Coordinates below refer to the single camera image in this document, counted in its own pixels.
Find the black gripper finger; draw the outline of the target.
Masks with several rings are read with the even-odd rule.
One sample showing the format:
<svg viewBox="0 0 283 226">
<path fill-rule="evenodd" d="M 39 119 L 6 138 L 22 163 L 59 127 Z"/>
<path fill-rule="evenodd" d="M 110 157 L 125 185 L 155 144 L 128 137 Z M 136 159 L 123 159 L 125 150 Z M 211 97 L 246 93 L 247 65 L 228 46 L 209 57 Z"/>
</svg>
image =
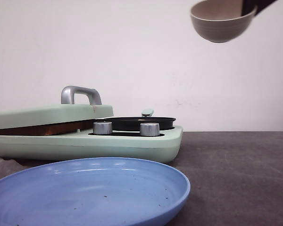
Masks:
<svg viewBox="0 0 283 226">
<path fill-rule="evenodd" d="M 241 9 L 241 15 L 247 15 L 250 13 L 254 7 L 257 5 L 256 0 L 242 0 L 242 9 Z"/>
<path fill-rule="evenodd" d="M 257 7 L 255 16 L 257 16 L 262 10 L 269 7 L 277 0 L 255 0 L 255 6 Z"/>
</svg>

